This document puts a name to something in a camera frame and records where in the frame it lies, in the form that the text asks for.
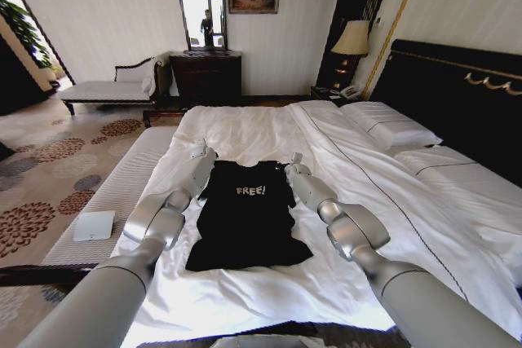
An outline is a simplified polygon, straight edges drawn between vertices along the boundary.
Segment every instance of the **white pillow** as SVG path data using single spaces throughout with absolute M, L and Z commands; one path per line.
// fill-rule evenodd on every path
M 382 102 L 355 102 L 342 106 L 341 110 L 384 150 L 442 142 L 429 129 Z
M 396 159 L 476 229 L 522 286 L 522 188 L 449 147 L 401 152 Z
M 153 78 L 147 76 L 143 79 L 143 81 L 141 82 L 141 90 L 145 93 L 145 94 L 148 94 L 148 95 L 151 95 L 149 94 L 149 91 L 150 89 L 153 87 Z

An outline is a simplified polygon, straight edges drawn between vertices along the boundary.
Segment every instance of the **floor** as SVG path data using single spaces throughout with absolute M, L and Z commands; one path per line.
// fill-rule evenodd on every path
M 0 117 L 0 267 L 38 264 L 144 130 L 144 107 L 55 97 Z M 62 298 L 50 287 L 0 288 L 0 341 L 16 346 Z

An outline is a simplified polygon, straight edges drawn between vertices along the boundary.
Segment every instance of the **black headboard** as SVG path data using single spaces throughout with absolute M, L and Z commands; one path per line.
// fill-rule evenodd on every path
M 522 55 L 395 40 L 370 99 L 522 186 Z

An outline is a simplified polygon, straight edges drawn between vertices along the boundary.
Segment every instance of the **lampshade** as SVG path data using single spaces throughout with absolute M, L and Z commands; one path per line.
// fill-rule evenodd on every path
M 367 20 L 350 20 L 343 35 L 337 41 L 332 52 L 342 55 L 366 55 L 368 53 L 368 25 Z

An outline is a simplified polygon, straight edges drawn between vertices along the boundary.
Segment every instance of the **green leaves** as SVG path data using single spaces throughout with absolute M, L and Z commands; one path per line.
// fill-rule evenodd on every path
M 31 55 L 34 62 L 39 68 L 47 68 L 51 66 L 51 59 L 47 48 L 42 45 L 38 37 L 38 31 L 30 24 L 25 17 L 30 14 L 22 7 L 17 6 L 7 0 L 0 0 L 0 14 L 4 20 L 11 26 L 12 31 L 18 37 L 25 50 Z M 37 53 L 41 54 L 41 59 L 36 57 Z

